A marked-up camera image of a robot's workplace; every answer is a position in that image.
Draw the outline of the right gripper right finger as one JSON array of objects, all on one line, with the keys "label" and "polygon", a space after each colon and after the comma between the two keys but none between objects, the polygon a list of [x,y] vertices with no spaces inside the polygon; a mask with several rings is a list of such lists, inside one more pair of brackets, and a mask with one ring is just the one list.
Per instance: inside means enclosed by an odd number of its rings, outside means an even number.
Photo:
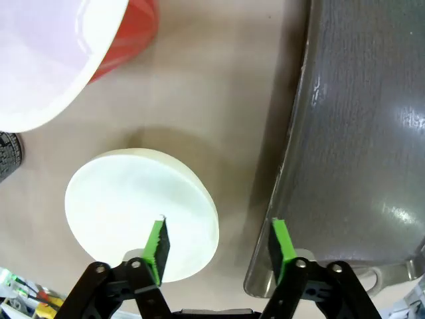
[{"label": "right gripper right finger", "polygon": [[270,224],[268,252],[276,288],[263,318],[292,318],[300,300],[315,302],[326,318],[381,317],[349,264],[320,266],[297,256],[283,219]]}]

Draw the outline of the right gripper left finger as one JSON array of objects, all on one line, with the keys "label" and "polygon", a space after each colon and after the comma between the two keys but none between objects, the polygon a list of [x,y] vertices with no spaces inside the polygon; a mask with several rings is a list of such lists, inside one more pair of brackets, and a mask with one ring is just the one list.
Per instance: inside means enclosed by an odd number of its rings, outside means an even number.
[{"label": "right gripper left finger", "polygon": [[111,318],[125,300],[135,300],[142,318],[172,318],[159,289],[170,249],[166,220],[156,221],[138,257],[112,268],[91,263],[66,297],[59,318]]}]

